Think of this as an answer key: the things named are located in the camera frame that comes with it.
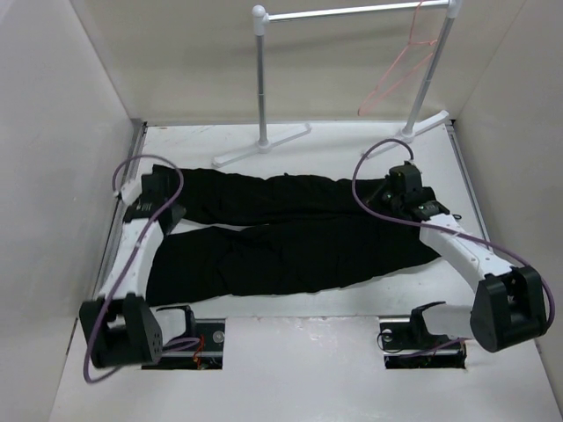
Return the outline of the white metal clothes rack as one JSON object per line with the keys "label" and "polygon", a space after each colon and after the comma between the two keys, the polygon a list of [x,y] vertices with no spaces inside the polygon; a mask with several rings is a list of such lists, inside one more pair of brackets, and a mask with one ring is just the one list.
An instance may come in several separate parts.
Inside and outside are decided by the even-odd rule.
{"label": "white metal clothes rack", "polygon": [[[285,144],[310,140],[324,122],[379,121],[383,133],[403,141],[446,124],[447,109],[428,100],[451,29],[462,4],[427,1],[416,21],[416,38],[437,38],[434,55],[367,116],[357,109],[405,46],[419,1],[339,4],[256,4],[247,21],[255,48],[257,106],[241,142],[222,148],[211,164],[223,168]],[[417,49],[396,70],[402,75],[428,51]]]}

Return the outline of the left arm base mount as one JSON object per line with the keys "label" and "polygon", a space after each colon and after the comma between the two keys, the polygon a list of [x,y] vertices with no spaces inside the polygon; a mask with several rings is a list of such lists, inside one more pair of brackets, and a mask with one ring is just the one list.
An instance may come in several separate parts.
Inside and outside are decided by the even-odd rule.
{"label": "left arm base mount", "polygon": [[142,370],[221,370],[225,332],[225,319],[197,319],[195,337],[200,339],[197,344],[170,346],[171,351],[158,363],[144,365]]}

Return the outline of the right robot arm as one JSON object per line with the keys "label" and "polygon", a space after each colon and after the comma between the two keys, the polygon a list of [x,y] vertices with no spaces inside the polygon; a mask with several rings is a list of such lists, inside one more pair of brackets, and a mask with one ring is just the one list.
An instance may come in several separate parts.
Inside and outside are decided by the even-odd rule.
{"label": "right robot arm", "polygon": [[440,335],[476,340],[490,353],[538,338],[548,330],[544,287],[532,266],[515,266],[467,233],[434,192],[422,184],[419,169],[404,162],[389,170],[377,199],[393,221],[418,229],[420,240],[445,259],[471,288],[470,306],[431,303],[414,309],[408,337],[418,347]]}

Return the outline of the black trousers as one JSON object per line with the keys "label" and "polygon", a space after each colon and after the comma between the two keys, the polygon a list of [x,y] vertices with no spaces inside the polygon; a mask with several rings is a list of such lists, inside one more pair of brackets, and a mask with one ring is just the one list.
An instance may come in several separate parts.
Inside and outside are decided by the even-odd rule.
{"label": "black trousers", "polygon": [[198,224],[159,246],[146,290],[152,306],[317,293],[438,259],[415,227],[387,221],[379,179],[152,172]]}

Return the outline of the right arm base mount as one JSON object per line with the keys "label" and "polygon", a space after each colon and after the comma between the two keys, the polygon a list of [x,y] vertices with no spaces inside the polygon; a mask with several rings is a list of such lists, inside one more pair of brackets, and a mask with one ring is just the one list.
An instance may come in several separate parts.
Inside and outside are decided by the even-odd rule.
{"label": "right arm base mount", "polygon": [[462,339],[430,334],[413,316],[379,319],[377,345],[386,369],[465,369]]}

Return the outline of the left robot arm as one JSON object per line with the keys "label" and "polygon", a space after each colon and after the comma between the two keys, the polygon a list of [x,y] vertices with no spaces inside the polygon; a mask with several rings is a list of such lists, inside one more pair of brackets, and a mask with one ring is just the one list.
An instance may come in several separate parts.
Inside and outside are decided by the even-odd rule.
{"label": "left robot arm", "polygon": [[164,173],[144,174],[119,190],[127,209],[117,255],[96,297],[79,310],[87,343],[85,369],[156,364],[164,353],[196,343],[188,306],[159,308],[146,300],[157,250],[186,212],[177,202],[183,187],[181,170],[168,165]]}

